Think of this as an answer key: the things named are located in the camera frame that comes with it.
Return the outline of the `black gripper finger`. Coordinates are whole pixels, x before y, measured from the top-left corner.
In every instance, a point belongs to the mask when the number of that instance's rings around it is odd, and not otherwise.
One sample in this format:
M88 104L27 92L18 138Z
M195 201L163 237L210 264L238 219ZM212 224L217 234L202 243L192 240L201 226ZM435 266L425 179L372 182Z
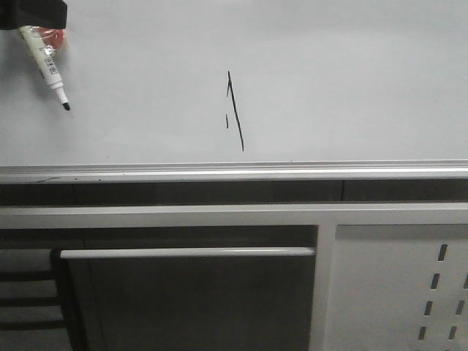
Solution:
M67 27L67 4L62 0L1 0L1 30L23 26Z

